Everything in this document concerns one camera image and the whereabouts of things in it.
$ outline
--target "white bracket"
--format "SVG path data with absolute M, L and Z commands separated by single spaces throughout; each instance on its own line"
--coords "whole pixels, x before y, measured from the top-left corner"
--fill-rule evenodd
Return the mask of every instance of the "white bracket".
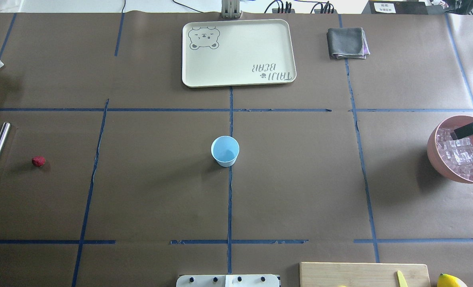
M 222 18 L 240 18 L 240 0 L 222 0 Z
M 280 287 L 273 274 L 182 275 L 176 287 Z

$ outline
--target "yellow knife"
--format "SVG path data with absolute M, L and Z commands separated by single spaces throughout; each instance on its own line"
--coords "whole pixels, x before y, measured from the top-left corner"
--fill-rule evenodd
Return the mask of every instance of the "yellow knife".
M 402 272 L 399 270 L 397 270 L 397 281 L 399 281 L 399 287 L 408 287 L 408 284 L 406 283 Z

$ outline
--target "wooden cutting board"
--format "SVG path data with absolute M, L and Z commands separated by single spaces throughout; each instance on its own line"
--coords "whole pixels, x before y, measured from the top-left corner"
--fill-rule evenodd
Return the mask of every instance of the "wooden cutting board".
M 431 287 L 424 264 L 300 262 L 300 287 L 399 287 L 397 271 L 408 287 Z

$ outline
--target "red berry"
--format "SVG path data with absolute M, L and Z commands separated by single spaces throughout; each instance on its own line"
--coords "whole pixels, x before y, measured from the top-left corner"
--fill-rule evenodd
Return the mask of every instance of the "red berry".
M 41 167 L 45 164 L 45 158 L 43 156 L 35 156 L 31 161 L 35 167 Z

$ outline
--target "white tray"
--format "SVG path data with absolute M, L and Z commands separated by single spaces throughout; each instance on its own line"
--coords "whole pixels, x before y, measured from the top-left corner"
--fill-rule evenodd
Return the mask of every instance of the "white tray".
M 289 25 L 281 19 L 192 22 L 183 27 L 182 80 L 188 87 L 291 83 Z

